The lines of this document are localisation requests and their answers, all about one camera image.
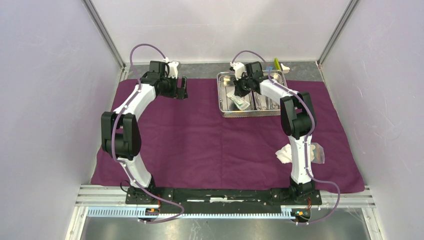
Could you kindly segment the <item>steel two-compartment tray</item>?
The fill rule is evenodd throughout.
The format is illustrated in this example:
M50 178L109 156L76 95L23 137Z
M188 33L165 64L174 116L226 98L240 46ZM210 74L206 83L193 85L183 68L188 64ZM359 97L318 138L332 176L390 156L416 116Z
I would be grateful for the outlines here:
M235 104L227 98L227 93L235 90L233 78L235 74L224 71L217 74L218 101L221 115L225 118L267 117L280 115L279 110L266 109L266 96L252 92L244 97L250 103L247 110L238 110Z

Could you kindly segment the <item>white gauze pad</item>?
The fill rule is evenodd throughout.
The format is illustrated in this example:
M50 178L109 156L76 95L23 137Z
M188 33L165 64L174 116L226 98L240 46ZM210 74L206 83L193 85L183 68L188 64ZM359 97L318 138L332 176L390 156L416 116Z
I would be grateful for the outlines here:
M325 152L324 148L317 142L311 143L310 146L311 162L315 164L325 163Z

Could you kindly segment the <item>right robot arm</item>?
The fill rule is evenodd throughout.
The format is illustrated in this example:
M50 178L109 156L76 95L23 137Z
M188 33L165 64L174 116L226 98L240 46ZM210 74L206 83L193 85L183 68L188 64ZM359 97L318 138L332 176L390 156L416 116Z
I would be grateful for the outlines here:
M289 89L266 75L259 61L230 63L234 72L234 94L244 97L256 92L279 103L283 132L289 139L292 170L288 188L289 199L302 204L315 190L311 166L311 138L316 126L311 95L307 91Z

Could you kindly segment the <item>white gauze packet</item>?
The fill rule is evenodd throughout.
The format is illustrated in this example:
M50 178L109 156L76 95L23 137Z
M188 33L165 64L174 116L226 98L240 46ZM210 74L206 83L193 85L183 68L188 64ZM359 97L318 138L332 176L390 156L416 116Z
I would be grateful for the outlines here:
M290 144L286 144L281 149L277 150L275 152L275 155L277 159L282 164L289 164L292 163L292 149Z

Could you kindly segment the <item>green suture packet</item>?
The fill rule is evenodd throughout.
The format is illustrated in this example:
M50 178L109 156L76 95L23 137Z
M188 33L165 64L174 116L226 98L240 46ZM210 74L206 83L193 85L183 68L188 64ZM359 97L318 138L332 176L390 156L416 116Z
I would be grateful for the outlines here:
M228 92L226 97L229 98L240 111L247 110L251 106L249 101L245 100L243 97L235 95L234 90Z

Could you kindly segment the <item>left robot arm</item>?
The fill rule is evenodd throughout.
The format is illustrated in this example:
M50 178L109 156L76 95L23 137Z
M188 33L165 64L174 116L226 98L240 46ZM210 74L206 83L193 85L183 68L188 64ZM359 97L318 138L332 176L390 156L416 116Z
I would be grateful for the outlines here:
M187 78L178 77L178 61L151 61L130 95L113 111L101 115L101 148L124 169L129 178L129 197L153 203L157 190L140 154L142 139L138 120L158 96L184 100L188 97Z

